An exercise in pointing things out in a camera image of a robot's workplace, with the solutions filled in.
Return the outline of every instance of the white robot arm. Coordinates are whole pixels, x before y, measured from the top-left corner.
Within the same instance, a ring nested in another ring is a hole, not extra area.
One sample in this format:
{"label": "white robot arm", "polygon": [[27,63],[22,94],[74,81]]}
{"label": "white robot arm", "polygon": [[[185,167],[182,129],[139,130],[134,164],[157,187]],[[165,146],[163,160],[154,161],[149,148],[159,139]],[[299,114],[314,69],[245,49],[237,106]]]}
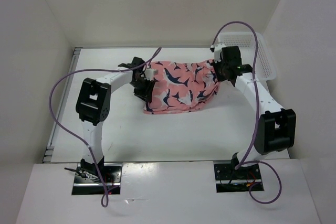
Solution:
{"label": "white robot arm", "polygon": [[[133,71],[124,71],[143,64],[144,61],[134,57],[131,64],[121,64],[118,70],[96,80],[86,78],[83,81],[76,104],[76,112],[82,120],[83,138],[91,146],[103,172],[104,155],[102,151],[102,127],[110,111],[111,94],[125,84],[134,86],[134,94],[142,100],[151,101],[154,88],[154,69],[137,68]],[[97,176],[97,170],[88,148],[85,146],[81,159],[81,170],[90,176]]]}
{"label": "white robot arm", "polygon": [[[253,80],[252,67],[242,65],[237,46],[226,47],[219,43],[214,47],[214,69],[219,81],[228,80],[247,99],[256,111],[256,82],[259,94],[259,121],[254,145],[245,161],[259,161],[275,151],[283,151],[294,145],[296,115],[292,109],[285,110],[268,93],[258,79]],[[234,154],[232,164],[237,165],[245,156],[246,148]]]}

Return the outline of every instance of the white plastic tray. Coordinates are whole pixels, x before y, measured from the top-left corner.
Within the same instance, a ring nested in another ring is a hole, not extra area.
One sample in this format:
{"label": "white plastic tray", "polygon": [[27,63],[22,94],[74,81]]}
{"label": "white plastic tray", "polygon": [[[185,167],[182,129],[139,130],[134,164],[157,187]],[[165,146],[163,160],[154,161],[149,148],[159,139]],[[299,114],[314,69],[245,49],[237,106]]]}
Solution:
{"label": "white plastic tray", "polygon": [[[258,38],[258,58],[256,63],[256,74],[259,80],[273,80],[277,73],[273,63],[272,55],[268,50],[263,36],[256,33]],[[254,36],[250,32],[225,32],[218,35],[218,41],[226,46],[238,46],[240,49],[247,49],[248,53],[242,55],[243,64],[253,64],[255,52]]]}

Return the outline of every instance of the pink cloth with bird print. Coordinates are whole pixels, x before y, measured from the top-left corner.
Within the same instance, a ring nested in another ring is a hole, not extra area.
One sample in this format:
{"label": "pink cloth with bird print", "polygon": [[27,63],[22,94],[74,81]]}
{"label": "pink cloth with bird print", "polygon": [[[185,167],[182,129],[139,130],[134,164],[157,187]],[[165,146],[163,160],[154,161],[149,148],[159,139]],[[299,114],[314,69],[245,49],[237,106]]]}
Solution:
{"label": "pink cloth with bird print", "polygon": [[218,93],[219,82],[213,60],[200,63],[156,61],[152,102],[145,102],[146,114],[173,114],[202,109]]}

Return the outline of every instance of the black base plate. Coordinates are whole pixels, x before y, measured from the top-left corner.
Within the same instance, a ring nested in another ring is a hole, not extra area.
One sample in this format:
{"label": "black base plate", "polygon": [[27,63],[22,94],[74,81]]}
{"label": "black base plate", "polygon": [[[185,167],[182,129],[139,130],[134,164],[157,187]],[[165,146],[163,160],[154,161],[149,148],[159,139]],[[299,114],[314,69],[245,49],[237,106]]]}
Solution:
{"label": "black base plate", "polygon": [[[120,194],[122,164],[104,164],[105,183],[108,189],[112,189],[109,194]],[[72,195],[103,195],[104,188],[101,182],[93,181],[88,178],[82,178],[75,175],[73,181]]]}
{"label": "black base plate", "polygon": [[218,193],[249,191],[253,183],[252,191],[264,190],[258,164],[232,172],[230,161],[214,162],[214,171]]}

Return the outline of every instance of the white table surface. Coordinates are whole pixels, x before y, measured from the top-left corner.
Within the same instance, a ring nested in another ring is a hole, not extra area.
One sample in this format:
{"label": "white table surface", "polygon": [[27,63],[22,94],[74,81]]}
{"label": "white table surface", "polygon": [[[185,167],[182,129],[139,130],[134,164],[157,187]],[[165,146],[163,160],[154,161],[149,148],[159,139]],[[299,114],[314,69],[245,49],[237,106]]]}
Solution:
{"label": "white table surface", "polygon": [[[75,69],[115,69],[134,56],[149,59],[155,48],[82,49]],[[247,52],[242,50],[242,58]],[[200,62],[213,58],[208,48],[163,48],[156,60]],[[84,78],[98,78],[103,72],[74,75],[60,121],[82,136],[75,106]],[[231,159],[251,141],[255,113],[245,97],[231,83],[223,82],[219,94],[205,109],[192,113],[147,115],[144,102],[125,85],[111,96],[111,109],[103,126],[102,148],[106,162],[206,161]],[[79,162],[84,145],[58,127],[53,137],[51,162]],[[289,158],[288,152],[269,158]]]}
{"label": "white table surface", "polygon": [[[121,194],[102,208],[100,195],[72,196],[75,164],[34,166],[17,224],[40,223],[271,223],[318,224],[319,218],[299,160],[269,160],[282,179],[283,190],[273,204],[254,202],[248,192],[216,193],[213,162],[125,163]],[[278,192],[273,172],[260,166],[271,200]]]}

